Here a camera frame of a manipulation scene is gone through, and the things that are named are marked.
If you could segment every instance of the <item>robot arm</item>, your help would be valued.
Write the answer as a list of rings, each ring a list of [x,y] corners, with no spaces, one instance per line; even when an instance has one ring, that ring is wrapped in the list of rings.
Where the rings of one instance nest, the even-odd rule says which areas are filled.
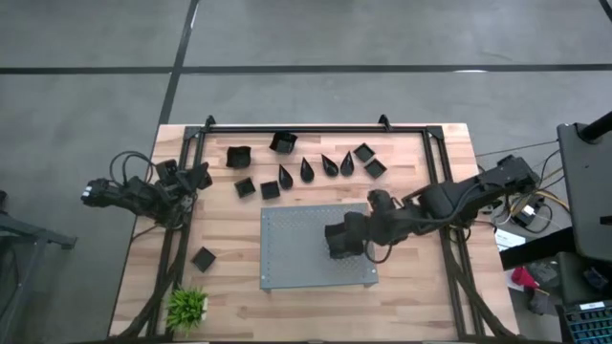
[[[169,160],[156,164],[155,169],[160,177],[155,183],[138,177],[121,184],[104,178],[90,181],[80,199],[92,207],[122,207],[165,228],[179,227],[195,202],[196,190],[212,185],[208,163],[180,170],[176,161]]]
[[[424,235],[448,225],[468,226],[481,207],[500,196],[531,192],[537,182],[536,173],[522,158],[509,156],[495,168],[460,183],[428,185],[401,203],[384,190],[370,191],[370,216],[349,212],[343,223],[325,227],[330,256],[340,259],[363,254],[370,241],[393,246],[410,233]]]

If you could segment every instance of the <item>small green plant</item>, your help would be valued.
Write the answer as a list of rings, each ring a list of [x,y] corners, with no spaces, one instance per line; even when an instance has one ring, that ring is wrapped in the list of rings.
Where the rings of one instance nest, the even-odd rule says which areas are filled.
[[[173,291],[168,303],[166,326],[173,331],[189,334],[189,331],[198,327],[202,321],[207,297],[206,293],[197,289]]]

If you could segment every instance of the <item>wooden tabletop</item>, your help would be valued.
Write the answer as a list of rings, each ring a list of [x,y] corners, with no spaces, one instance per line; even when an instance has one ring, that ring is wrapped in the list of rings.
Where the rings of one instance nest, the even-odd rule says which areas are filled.
[[[441,124],[454,180],[477,174],[476,160],[466,124]],[[183,125],[160,127],[153,161],[178,159]],[[183,285],[202,287],[209,294],[208,318],[188,340],[423,340],[455,339],[448,282],[440,237],[431,233],[409,236],[394,247],[389,260],[378,266],[379,283],[373,287],[341,286],[273,290],[259,288],[260,212],[265,206],[365,203],[368,190],[383,188],[398,199],[429,184],[422,138],[416,134],[300,134],[291,155],[268,148],[271,134],[206,136],[204,158],[213,186],[199,192],[187,252]],[[349,150],[367,142],[387,171],[372,180],[355,160],[349,178],[328,178],[321,154],[338,165]],[[251,147],[251,166],[226,168],[229,146]],[[434,143],[438,178],[442,168]],[[315,169],[315,180],[305,184],[299,166],[305,157]],[[259,184],[277,179],[278,164],[294,177],[294,187],[280,198],[263,201]],[[234,183],[252,177],[257,192],[239,199]],[[152,226],[140,218],[136,233]],[[156,229],[137,239],[129,249],[110,334],[120,333],[151,295],[163,231]],[[190,262],[206,246],[217,259],[202,273]],[[514,311],[501,261],[488,226],[473,226],[468,241],[476,287],[489,307],[517,333]],[[381,257],[386,248],[377,248]],[[468,302],[463,295],[466,321]],[[165,312],[159,324],[164,330]],[[175,339],[184,339],[177,334]]]

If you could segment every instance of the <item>perforated metal plate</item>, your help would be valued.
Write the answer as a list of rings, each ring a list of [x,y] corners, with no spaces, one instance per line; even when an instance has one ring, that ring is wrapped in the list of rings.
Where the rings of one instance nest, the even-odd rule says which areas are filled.
[[[378,283],[376,268],[364,255],[329,257],[325,226],[343,222],[348,211],[365,214],[367,204],[262,208],[261,289]]]

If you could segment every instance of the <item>concrete floor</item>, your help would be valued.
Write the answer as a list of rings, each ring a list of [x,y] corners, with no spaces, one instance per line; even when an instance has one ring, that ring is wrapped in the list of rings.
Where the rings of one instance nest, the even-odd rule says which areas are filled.
[[[0,0],[0,68],[171,66],[188,5]],[[610,63],[610,37],[597,0],[202,0],[185,65]],[[119,151],[150,152],[168,80],[0,75],[9,212],[79,238],[47,252],[14,342],[105,337],[134,216],[78,197]],[[169,122],[466,122],[479,154],[553,140],[559,123],[608,112],[611,89],[610,72],[183,75]],[[555,149],[516,155],[537,164]],[[562,183],[552,190],[566,198]],[[560,339],[553,316],[513,299],[523,334]]]

